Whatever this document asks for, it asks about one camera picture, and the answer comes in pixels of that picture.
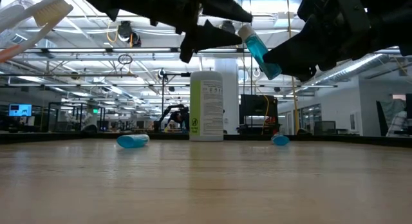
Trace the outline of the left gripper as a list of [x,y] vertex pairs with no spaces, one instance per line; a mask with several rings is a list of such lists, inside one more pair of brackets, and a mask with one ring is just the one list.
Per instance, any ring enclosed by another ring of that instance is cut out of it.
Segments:
[[[200,14],[199,0],[151,0],[153,3],[151,25],[159,23],[172,26],[178,35],[185,37],[180,45],[180,60],[188,63],[194,53],[209,48],[235,46],[242,43],[241,37],[213,26],[206,20],[198,24]],[[248,13],[234,0],[201,0],[204,15],[223,19],[252,22]]]

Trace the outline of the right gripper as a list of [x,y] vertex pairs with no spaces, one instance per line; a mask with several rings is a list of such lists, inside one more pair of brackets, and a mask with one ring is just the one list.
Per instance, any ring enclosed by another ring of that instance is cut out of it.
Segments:
[[304,28],[264,54],[264,62],[302,82],[317,70],[331,70],[353,57],[349,51],[370,29],[365,9],[372,6],[372,0],[302,0],[297,14]]

